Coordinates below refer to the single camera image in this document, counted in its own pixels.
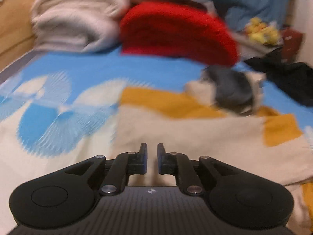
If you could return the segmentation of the blue white patterned bedsheet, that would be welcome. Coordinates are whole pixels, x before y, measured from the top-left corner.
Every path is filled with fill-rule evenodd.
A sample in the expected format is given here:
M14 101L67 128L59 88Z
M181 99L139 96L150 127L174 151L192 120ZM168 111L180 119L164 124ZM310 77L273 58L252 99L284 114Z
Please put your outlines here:
M128 87L185 93L204 67L185 59L29 52L1 81L1 234L296 234L283 185L210 156L190 159L201 196L128 184L102 196ZM312 148L312 113L264 80L262 105L292 114Z

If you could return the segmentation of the white folded quilt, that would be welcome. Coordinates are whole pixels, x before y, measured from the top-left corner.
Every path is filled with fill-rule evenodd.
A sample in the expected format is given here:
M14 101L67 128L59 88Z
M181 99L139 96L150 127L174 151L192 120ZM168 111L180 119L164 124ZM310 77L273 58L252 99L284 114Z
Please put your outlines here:
M35 48L99 52L119 41L119 21L130 0L35 0L31 24Z

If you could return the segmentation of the wooden headboard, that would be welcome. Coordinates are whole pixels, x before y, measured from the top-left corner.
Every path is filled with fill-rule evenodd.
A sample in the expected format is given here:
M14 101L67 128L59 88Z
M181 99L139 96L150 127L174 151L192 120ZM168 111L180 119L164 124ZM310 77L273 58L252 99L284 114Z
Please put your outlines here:
M35 0L1 2L1 69L33 48L30 12Z

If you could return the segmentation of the beige and mustard hooded jacket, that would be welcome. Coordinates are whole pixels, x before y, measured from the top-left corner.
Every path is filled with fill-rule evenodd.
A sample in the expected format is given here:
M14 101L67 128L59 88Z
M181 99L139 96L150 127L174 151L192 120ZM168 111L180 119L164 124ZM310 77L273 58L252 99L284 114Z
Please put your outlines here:
M213 104L214 85L190 81L185 93L128 87L121 95L112 156L148 146L148 171L132 185L173 185L157 170L157 145L196 160L206 155L285 186L295 202L288 228L312 234L312 148L292 114L262 105L265 75L244 72L255 96L251 113Z

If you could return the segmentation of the black jacket pile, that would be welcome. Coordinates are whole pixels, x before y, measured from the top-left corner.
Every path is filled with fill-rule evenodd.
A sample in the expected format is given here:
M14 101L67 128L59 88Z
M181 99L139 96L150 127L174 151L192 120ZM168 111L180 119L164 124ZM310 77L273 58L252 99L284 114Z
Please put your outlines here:
M266 74L280 90L297 103L312 107L312 67L306 63L287 63L282 60L282 48L277 48L264 57L244 61L250 68Z

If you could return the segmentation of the dark red cushion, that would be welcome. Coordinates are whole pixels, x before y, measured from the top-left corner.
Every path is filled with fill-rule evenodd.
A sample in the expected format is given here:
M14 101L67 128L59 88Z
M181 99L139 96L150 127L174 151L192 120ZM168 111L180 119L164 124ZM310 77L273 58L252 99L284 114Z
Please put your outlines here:
M294 28L287 27L281 30L281 35L283 39L282 58L288 63L294 63L301 49L304 34Z

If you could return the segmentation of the red folded quilt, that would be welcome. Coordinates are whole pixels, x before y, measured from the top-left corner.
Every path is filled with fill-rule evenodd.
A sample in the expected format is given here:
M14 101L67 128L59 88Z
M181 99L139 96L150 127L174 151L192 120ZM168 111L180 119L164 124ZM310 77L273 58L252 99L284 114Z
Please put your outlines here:
M202 10L168 2L143 2L120 23L122 52L185 57L207 64L233 66L237 43L224 22Z

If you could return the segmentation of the yellow plush toys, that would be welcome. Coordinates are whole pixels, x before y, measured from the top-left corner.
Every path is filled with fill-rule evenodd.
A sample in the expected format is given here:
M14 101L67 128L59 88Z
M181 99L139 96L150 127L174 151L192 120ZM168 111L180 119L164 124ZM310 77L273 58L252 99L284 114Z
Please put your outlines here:
M250 41L263 46L278 46L282 43L276 21L267 23L258 17L251 18L245 25L244 33Z

